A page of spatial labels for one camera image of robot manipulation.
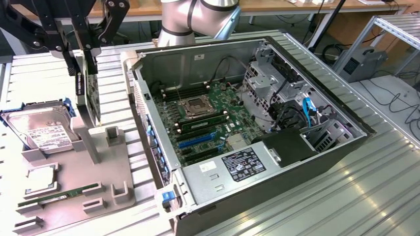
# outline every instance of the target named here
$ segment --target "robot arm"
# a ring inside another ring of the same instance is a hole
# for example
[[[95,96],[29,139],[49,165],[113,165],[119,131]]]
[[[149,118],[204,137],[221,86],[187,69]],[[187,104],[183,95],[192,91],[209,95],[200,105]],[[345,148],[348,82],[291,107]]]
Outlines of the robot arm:
[[[104,0],[105,16],[96,26],[91,26],[87,16],[96,0],[0,0],[0,28],[35,49],[47,47],[52,55],[63,58],[71,76],[80,72],[97,74],[95,57],[100,54],[100,44],[109,44],[129,9],[128,0]],[[21,4],[40,18],[35,24],[11,4]],[[60,19],[69,18],[80,50],[85,59],[81,70],[67,41]]]
[[[225,40],[237,24],[239,0],[161,0],[163,30],[159,47],[192,44],[199,32]]]

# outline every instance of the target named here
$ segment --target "motherboard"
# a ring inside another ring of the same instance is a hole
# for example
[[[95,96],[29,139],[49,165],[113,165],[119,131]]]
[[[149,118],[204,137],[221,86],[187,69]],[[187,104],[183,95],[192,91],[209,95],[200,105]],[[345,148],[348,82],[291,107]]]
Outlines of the motherboard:
[[[183,166],[245,147],[263,135],[229,83],[213,82],[153,97]]]

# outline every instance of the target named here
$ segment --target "warning label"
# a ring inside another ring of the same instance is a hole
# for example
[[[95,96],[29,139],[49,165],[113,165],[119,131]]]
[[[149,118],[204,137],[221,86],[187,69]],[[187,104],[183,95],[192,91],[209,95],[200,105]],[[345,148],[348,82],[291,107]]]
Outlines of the warning label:
[[[223,157],[221,160],[236,182],[265,171],[265,167],[252,148]]]
[[[28,130],[28,135],[41,151],[72,144],[63,125]]]

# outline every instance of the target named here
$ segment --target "cpu socket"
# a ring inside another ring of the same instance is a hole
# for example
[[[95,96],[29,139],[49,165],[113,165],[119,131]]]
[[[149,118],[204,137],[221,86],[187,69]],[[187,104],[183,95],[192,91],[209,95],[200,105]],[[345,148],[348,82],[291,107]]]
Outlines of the cpu socket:
[[[196,118],[215,112],[215,108],[205,95],[184,99],[181,105],[185,110],[187,118]]]

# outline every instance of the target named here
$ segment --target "hard drive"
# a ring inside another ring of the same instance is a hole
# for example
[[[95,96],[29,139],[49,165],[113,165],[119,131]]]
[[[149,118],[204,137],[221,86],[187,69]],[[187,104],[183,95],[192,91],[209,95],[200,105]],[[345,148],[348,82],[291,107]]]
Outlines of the hard drive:
[[[17,109],[0,111],[0,120],[8,126],[27,149],[40,149],[45,154],[71,150],[72,142],[80,140],[71,130],[75,111],[69,102],[49,101],[28,103]]]

